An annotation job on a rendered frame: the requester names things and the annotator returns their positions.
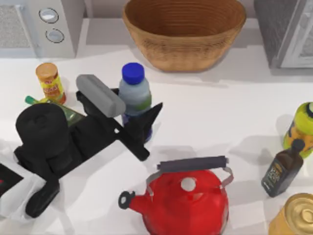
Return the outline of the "blue capped clear bottle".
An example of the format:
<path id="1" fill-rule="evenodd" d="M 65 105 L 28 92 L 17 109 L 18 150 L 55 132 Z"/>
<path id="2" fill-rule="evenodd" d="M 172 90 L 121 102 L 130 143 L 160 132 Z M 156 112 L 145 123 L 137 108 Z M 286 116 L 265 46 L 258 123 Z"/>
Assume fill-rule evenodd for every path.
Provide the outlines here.
<path id="1" fill-rule="evenodd" d="M 149 110 L 152 95 L 148 80 L 145 78 L 144 67 L 136 62 L 127 63 L 122 67 L 122 79 L 119 83 L 118 96 L 126 104 L 122 115 L 122 123 Z"/>

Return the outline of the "orange and yellow can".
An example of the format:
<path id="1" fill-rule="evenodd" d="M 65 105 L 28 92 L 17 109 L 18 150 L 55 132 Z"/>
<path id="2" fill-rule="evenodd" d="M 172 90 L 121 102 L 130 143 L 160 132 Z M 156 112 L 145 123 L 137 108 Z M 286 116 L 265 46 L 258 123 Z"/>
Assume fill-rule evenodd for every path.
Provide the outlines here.
<path id="1" fill-rule="evenodd" d="M 66 94 L 57 66 L 53 63 L 42 63 L 37 66 L 35 73 L 45 97 L 63 105 L 66 101 Z"/>

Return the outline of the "pale microwave oven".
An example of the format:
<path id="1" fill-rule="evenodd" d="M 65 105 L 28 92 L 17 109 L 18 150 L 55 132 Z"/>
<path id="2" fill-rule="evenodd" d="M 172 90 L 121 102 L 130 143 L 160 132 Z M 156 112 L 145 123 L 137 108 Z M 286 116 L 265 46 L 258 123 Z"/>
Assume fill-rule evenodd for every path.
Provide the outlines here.
<path id="1" fill-rule="evenodd" d="M 56 23 L 40 19 L 45 8 L 57 11 Z M 0 58 L 74 58 L 84 14 L 84 0 L 0 0 Z M 61 43 L 46 38 L 53 28 L 64 34 Z"/>

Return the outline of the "round microwave knob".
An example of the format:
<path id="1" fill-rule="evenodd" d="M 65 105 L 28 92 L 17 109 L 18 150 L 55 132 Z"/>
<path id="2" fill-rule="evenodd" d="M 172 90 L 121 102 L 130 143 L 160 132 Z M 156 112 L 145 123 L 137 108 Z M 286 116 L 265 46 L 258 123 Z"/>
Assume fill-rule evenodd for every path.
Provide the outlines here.
<path id="1" fill-rule="evenodd" d="M 45 36 L 50 42 L 55 44 L 61 43 L 65 39 L 64 34 L 55 28 L 47 30 Z"/>
<path id="2" fill-rule="evenodd" d="M 39 16 L 42 21 L 48 24 L 54 24 L 59 19 L 59 14 L 53 8 L 45 8 L 39 11 Z"/>

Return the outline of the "brown woven basket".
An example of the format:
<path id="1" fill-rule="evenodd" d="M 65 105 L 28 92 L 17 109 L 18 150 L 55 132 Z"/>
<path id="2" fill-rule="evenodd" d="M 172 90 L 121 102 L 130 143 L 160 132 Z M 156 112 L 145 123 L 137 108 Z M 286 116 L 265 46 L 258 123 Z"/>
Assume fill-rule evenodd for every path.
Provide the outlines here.
<path id="1" fill-rule="evenodd" d="M 139 51 L 162 71 L 203 71 L 246 22 L 239 0 L 128 0 L 122 19 Z"/>

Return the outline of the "red kettle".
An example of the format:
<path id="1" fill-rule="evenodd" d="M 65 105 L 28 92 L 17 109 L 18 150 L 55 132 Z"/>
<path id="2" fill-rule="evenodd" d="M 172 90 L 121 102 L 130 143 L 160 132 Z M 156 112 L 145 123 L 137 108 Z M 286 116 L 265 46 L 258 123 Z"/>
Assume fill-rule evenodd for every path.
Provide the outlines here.
<path id="1" fill-rule="evenodd" d="M 229 217 L 225 156 L 160 162 L 143 195 L 120 194 L 118 205 L 142 215 L 150 235 L 222 235 Z"/>

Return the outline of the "dark brown bottle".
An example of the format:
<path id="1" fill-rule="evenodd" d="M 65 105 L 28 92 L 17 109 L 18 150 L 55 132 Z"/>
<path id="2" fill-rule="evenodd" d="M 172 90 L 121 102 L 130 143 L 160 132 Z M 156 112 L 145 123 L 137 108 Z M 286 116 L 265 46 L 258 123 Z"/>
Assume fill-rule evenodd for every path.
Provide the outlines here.
<path id="1" fill-rule="evenodd" d="M 285 192 L 303 165 L 300 152 L 305 147 L 302 139 L 295 139 L 290 148 L 276 154 L 261 185 L 270 197 L 276 197 Z"/>

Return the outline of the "yellow green bottle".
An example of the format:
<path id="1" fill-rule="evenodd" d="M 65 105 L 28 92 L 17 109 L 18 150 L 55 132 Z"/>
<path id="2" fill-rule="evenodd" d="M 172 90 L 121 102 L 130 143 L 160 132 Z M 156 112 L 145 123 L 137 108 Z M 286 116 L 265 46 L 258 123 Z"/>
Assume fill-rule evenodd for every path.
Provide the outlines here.
<path id="1" fill-rule="evenodd" d="M 284 136 L 283 147 L 289 148 L 295 139 L 301 139 L 305 143 L 300 152 L 301 157 L 309 157 L 313 153 L 313 102 L 306 102 L 298 107 Z"/>

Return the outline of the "gold can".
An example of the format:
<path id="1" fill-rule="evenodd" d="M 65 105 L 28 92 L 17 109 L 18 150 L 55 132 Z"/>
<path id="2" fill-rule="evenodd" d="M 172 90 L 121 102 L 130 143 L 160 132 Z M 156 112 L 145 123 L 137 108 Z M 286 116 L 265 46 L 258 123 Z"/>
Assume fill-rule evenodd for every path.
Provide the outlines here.
<path id="1" fill-rule="evenodd" d="M 268 235 L 313 235 L 313 194 L 291 196 L 270 222 Z"/>

